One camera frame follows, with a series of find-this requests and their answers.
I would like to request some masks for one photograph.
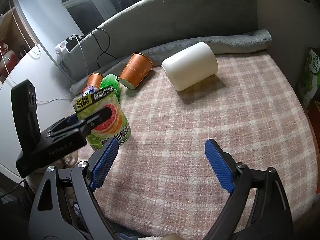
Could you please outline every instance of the black cable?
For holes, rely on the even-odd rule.
[[[115,56],[113,56],[113,55],[111,55],[111,54],[107,53],[107,50],[110,48],[110,44],[111,44],[111,38],[110,38],[109,33],[108,33],[108,32],[106,32],[104,29],[101,29],[101,28],[95,28],[95,30],[101,30],[101,31],[105,32],[105,33],[108,35],[108,38],[109,38],[109,45],[108,45],[108,47],[107,47],[107,49],[106,49],[106,50],[103,50],[103,49],[101,48],[101,46],[100,46],[100,44],[99,44],[99,42],[98,42],[98,40],[97,40],[96,36],[93,34],[93,32],[91,32],[91,34],[92,34],[92,35],[93,35],[93,37],[95,38],[95,40],[96,40],[96,42],[97,42],[97,44],[98,44],[99,48],[100,48],[100,49],[101,49],[101,51],[102,51],[102,53],[97,57],[97,60],[96,60],[97,65],[99,66],[99,68],[101,68],[100,64],[98,63],[98,60],[99,60],[99,58],[100,58],[103,54],[107,54],[107,55],[109,55],[109,56],[113,57],[114,59],[117,59],[117,58],[116,58]]]
[[[0,197],[0,199],[3,198],[3,197],[5,197],[5,196],[7,196],[7,195],[9,195],[9,194],[11,194],[12,192],[14,192],[14,191],[17,189],[17,187],[18,187],[22,182],[25,182],[25,181],[26,181],[25,179],[22,180],[22,181],[20,181],[20,182],[14,187],[13,190],[11,190],[10,192],[8,192],[8,193],[6,193],[6,194],[3,194],[3,195]]]
[[[98,65],[98,67],[101,68],[100,64],[98,63],[98,60],[99,60],[99,58],[100,58],[103,54],[107,54],[107,55],[113,57],[114,59],[117,59],[117,58],[116,58],[115,56],[113,56],[112,54],[107,53],[107,50],[110,48],[110,44],[111,44],[111,38],[110,38],[109,33],[106,32],[105,30],[101,29],[101,28],[95,28],[95,30],[101,30],[101,31],[105,32],[105,33],[108,35],[108,39],[109,39],[109,45],[108,45],[107,49],[106,49],[106,50],[103,50],[103,49],[101,48],[101,46],[100,46],[100,43],[98,42],[98,39],[97,39],[96,35],[94,35],[93,32],[90,32],[90,33],[92,34],[92,36],[94,37],[94,39],[96,40],[96,43],[98,44],[99,48],[100,48],[101,51],[102,51],[102,53],[97,57],[97,60],[96,60],[96,63],[97,63],[97,65]],[[74,36],[80,38],[80,40],[82,40],[82,39],[84,39],[84,38],[86,37],[86,36],[82,36],[82,35],[72,34],[72,35],[71,35],[71,38],[73,39]]]

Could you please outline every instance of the metal screw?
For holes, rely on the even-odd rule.
[[[245,165],[244,163],[237,163],[237,166],[241,169],[244,169],[247,165]]]
[[[270,168],[269,168],[269,172],[271,172],[271,173],[276,173],[276,169],[275,169],[274,167],[270,167]]]
[[[49,167],[47,168],[47,171],[49,171],[49,172],[54,171],[54,166],[49,166]]]
[[[80,168],[84,168],[85,166],[87,166],[87,163],[84,161],[78,163],[78,167]]]

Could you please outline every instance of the grapefruit slice image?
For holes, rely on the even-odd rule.
[[[113,125],[108,130],[109,134],[114,134],[118,132],[121,129],[122,126],[122,115],[120,114],[118,118],[116,118],[116,121],[113,123]]]
[[[117,109],[116,106],[113,104],[106,104],[103,107],[109,107],[111,109],[111,117],[104,121],[103,123],[99,124],[97,127],[95,127],[93,130],[100,132],[100,133],[105,133],[107,132],[112,125],[114,124],[116,117],[117,117]]]

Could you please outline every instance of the white cylindrical container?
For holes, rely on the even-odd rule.
[[[217,73],[218,62],[204,42],[186,48],[162,62],[162,68],[177,91]]]

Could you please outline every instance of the red decoration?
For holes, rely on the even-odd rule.
[[[18,57],[13,50],[9,50],[5,55],[3,55],[3,59],[1,59],[1,62],[0,62],[0,73],[1,75],[7,77],[9,74],[5,68],[4,63],[7,66],[9,73],[17,65]]]

